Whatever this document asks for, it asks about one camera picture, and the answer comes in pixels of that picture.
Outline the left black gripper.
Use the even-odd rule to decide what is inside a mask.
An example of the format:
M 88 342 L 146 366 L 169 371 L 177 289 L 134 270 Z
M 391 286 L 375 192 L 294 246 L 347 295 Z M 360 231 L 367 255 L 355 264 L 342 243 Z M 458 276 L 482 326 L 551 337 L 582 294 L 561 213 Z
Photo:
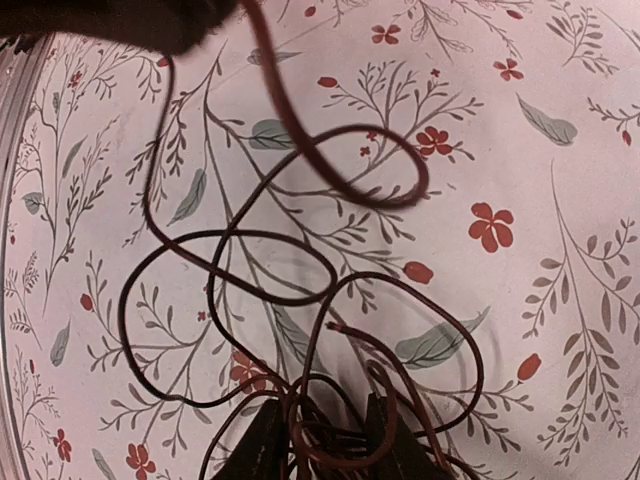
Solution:
M 64 32 L 180 55 L 234 12 L 236 1 L 3 1 L 1 34 Z

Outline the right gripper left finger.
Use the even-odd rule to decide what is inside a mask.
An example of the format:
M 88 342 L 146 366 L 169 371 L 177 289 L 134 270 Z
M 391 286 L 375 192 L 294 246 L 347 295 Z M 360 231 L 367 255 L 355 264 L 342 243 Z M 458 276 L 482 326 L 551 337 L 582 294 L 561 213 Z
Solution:
M 227 462 L 228 479 L 283 479 L 285 422 L 281 400 L 265 401 Z

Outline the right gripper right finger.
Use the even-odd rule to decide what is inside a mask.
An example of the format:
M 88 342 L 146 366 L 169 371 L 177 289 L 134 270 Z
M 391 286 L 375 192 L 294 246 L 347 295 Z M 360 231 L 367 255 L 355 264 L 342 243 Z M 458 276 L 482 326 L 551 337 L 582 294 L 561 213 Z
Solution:
M 369 450 L 375 451 L 382 445 L 386 438 L 387 423 L 386 398 L 370 394 L 365 420 Z M 368 470 L 373 479 L 432 480 L 440 478 L 440 470 L 427 456 L 400 415 L 397 416 L 396 432 L 391 440 L 391 448 Z

